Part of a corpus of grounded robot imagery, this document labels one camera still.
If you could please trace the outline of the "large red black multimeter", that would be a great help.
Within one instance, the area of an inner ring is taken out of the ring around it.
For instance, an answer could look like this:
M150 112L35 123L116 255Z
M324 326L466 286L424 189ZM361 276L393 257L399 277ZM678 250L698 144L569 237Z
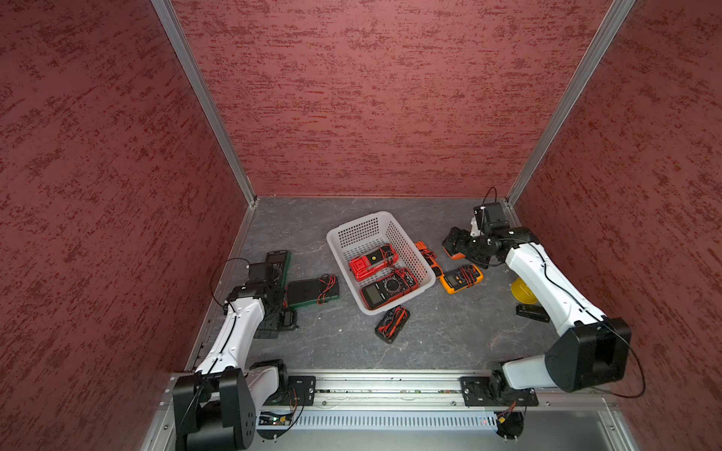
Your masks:
M388 276L361 289L364 306L376 310L409 294L419 286L408 268L395 269Z

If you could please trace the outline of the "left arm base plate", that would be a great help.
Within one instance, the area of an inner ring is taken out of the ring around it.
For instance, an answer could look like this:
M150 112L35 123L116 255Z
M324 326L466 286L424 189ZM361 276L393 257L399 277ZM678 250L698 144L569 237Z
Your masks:
M270 396L264 406L312 406L315 400L316 381L315 376L290 376L288 383Z

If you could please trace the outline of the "small red multimeter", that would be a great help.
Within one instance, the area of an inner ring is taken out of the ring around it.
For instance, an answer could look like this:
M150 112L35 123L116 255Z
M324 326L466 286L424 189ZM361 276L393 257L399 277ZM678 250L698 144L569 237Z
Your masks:
M383 244L378 248L355 257L349 263L355 280L364 281L381 270L393 267L399 261L399 256L391 244Z

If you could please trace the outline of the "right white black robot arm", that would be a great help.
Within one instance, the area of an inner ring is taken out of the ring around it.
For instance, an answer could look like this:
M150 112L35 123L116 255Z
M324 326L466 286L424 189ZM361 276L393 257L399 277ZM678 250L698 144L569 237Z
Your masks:
M556 328L558 340L544 354L509 361L493 370L490 392L501 398L537 388L567 393L623 379L631 351L631 330L589 301L560 272L538 238L526 227L486 235L453 227L442 245L451 257L479 268L497 259L530 288Z

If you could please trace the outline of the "small black multimeter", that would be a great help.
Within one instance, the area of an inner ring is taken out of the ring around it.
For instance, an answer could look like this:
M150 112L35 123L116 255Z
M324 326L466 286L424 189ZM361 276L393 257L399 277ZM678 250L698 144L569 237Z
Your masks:
M298 328L297 312L292 308L284 308L279 314L278 331L292 332Z

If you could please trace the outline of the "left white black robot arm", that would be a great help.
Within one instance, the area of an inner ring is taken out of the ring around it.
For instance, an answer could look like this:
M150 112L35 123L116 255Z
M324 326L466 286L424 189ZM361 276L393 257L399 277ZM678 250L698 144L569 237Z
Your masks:
M280 359L248 366L253 338L265 318L259 288L236 288L228 313L206 358L194 374L178 379L173 392L177 450L246 450L261 408L287 396L287 366Z

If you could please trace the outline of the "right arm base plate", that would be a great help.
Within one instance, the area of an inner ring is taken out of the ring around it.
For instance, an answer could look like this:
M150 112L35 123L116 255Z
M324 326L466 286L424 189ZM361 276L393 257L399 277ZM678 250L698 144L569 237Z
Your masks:
M537 407L539 400L532 389L511 388L498 375L491 377L460 377L466 407Z

